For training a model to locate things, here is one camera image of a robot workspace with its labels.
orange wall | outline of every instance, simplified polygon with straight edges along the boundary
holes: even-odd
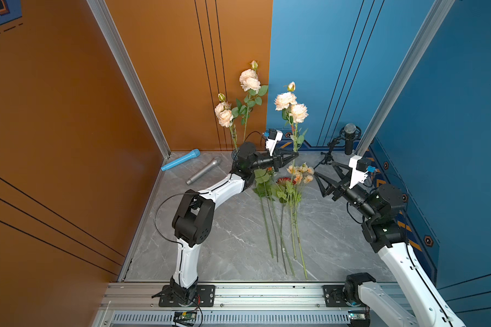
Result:
[[[106,2],[171,150],[232,150],[229,129],[215,118],[217,94],[243,101],[238,77],[252,60],[268,84],[273,2]],[[265,130],[267,98],[251,113],[248,133]]]
[[[86,1],[22,15],[0,26],[0,326],[86,326],[163,158]]]

gray marble surface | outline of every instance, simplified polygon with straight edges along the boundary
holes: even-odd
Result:
[[[186,152],[176,152],[170,161]],[[191,186],[185,183],[193,173],[206,165],[213,157],[220,155],[223,162],[212,169]],[[314,166],[323,156],[318,152],[304,152],[296,159],[296,164],[307,162]],[[334,153],[335,160],[347,164],[349,157]],[[153,210],[145,222],[144,231],[132,258],[126,281],[169,281],[175,269],[176,244],[160,237],[153,226],[153,216],[157,206],[175,193],[204,189],[224,178],[231,168],[230,152],[202,152],[196,159],[167,170],[159,186],[153,203]],[[318,172],[338,177],[331,166],[319,166]],[[278,177],[289,175],[281,169]],[[157,226],[168,238],[174,238],[171,227],[181,196],[167,201],[157,215]],[[275,205],[276,215],[281,218],[281,204]],[[360,214],[351,208],[356,219]],[[201,281],[225,280],[305,280],[297,245],[297,259],[293,257],[291,229],[288,211],[284,211],[283,236],[292,260],[295,276],[289,266],[285,273],[282,263],[280,239],[277,240],[279,261],[271,258],[265,224],[259,197],[251,188],[227,200],[216,209],[212,230],[202,244],[198,261],[198,275]],[[344,281],[346,275],[368,272],[377,281],[395,281],[393,275],[365,241],[360,225],[356,224],[346,212],[346,201],[333,201],[331,197],[322,198],[315,181],[304,190],[298,214],[298,226],[308,279],[319,281]],[[273,228],[270,226],[271,242],[275,251]]]

silver microphone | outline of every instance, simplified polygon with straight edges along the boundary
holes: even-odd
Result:
[[[192,184],[194,181],[202,177],[205,173],[213,169],[214,167],[218,166],[222,162],[222,157],[216,156],[209,162],[207,165],[205,165],[202,169],[200,169],[198,172],[196,172],[193,176],[191,176],[188,180],[185,182],[187,185]]]

orange flower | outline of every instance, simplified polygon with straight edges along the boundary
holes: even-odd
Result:
[[[293,179],[293,184],[297,184],[297,183],[300,183],[302,181],[302,174],[298,174],[295,176],[295,178]]]

wire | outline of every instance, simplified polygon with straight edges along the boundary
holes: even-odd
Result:
[[[184,245],[180,242],[177,242],[177,241],[173,241],[173,240],[170,240],[168,239],[167,237],[165,237],[164,235],[162,235],[162,233],[158,230],[158,227],[157,227],[157,213],[158,213],[158,210],[160,210],[160,207],[169,199],[171,199],[172,197],[175,197],[175,196],[178,196],[178,195],[201,195],[201,194],[208,194],[209,192],[206,192],[206,193],[177,193],[177,194],[173,194],[171,195],[169,198],[165,199],[162,201],[162,203],[160,203],[160,205],[158,206],[157,208],[157,211],[154,213],[154,218],[153,218],[153,225],[154,225],[154,228],[157,230],[158,234],[163,238],[165,239],[166,241],[169,241],[171,243],[176,243],[176,244],[180,244],[182,245],[182,247],[184,247]]]
[[[362,222],[358,222],[356,219],[354,219],[354,217],[351,215],[351,213],[349,212],[349,202],[346,202],[346,211],[347,213],[349,214],[349,216],[351,217],[351,219],[354,220],[354,222],[356,222],[357,224],[361,225],[364,223],[364,220],[366,220],[366,218],[364,217],[364,215],[362,215]]]
[[[258,131],[252,131],[251,133],[249,133],[249,135],[247,135],[247,137],[245,138],[244,142],[247,141],[247,139],[249,138],[249,136],[251,136],[251,134],[253,134],[253,133],[257,133],[258,135],[260,135],[260,137],[262,137],[260,139],[260,144],[262,144],[262,139],[265,140],[265,136],[262,133],[258,132]]]
[[[202,318],[200,319],[200,324],[198,325],[198,327],[200,327],[203,324],[203,312],[202,312],[202,309],[200,309],[200,294],[198,295],[198,303],[195,302],[195,305],[196,305],[196,308],[198,310],[200,310],[200,314],[202,315]]]

